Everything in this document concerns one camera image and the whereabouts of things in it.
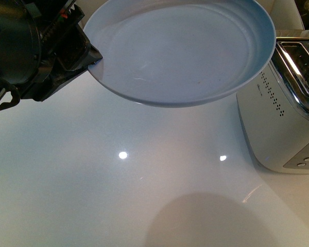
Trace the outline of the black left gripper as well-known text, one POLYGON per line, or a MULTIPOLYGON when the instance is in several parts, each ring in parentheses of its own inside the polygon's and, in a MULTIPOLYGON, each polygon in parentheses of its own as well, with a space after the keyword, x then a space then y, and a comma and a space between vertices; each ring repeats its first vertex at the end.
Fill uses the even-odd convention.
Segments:
POLYGON ((75 1, 22 3, 36 23, 40 54, 35 73, 17 88, 22 99, 44 101, 100 61, 102 55, 79 26, 84 13, 75 1))

